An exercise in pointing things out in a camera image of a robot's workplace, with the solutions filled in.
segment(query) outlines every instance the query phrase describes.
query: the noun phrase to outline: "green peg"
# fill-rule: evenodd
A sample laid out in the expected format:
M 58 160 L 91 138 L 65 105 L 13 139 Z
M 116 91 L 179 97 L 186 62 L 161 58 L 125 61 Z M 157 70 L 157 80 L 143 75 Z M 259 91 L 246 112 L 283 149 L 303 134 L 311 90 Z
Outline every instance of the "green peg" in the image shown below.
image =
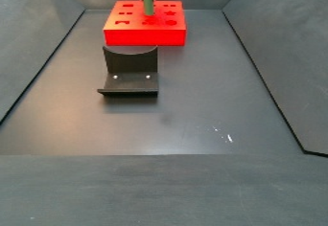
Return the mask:
M 145 15 L 153 15 L 153 0 L 143 0 L 143 10 Z

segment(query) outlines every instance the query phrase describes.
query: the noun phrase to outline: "black holder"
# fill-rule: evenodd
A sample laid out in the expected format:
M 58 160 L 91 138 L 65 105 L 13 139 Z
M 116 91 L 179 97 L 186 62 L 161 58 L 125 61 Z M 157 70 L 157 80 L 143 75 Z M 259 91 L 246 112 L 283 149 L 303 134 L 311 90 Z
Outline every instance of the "black holder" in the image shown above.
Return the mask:
M 157 95 L 157 47 L 147 53 L 135 55 L 113 53 L 105 46 L 103 50 L 107 79 L 104 89 L 97 89 L 97 92 L 103 95 Z

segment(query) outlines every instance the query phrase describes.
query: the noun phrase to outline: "bin floor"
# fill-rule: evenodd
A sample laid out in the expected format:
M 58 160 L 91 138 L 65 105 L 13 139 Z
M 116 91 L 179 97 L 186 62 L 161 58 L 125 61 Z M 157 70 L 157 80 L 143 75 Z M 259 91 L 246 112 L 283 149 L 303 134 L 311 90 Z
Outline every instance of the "bin floor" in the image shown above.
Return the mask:
M 186 11 L 186 46 L 159 48 L 159 96 L 104 98 L 107 15 L 80 17 L 0 127 L 1 154 L 301 153 L 220 11 Z

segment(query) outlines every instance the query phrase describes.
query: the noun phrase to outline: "red block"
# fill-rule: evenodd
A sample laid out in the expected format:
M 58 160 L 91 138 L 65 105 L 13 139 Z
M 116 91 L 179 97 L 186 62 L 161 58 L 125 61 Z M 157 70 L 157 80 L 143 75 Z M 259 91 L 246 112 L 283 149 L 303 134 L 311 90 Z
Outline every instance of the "red block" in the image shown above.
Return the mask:
M 180 1 L 155 1 L 155 14 L 141 1 L 117 1 L 104 24 L 105 45 L 183 46 L 186 20 Z

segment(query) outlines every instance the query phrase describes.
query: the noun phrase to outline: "black bracket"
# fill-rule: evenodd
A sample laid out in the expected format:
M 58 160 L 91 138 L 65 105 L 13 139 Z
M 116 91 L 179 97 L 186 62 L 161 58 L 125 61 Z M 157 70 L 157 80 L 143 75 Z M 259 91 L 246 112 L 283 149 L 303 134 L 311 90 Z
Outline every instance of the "black bracket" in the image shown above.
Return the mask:
M 143 54 L 117 54 L 103 46 L 107 65 L 103 95 L 157 94 L 157 47 Z

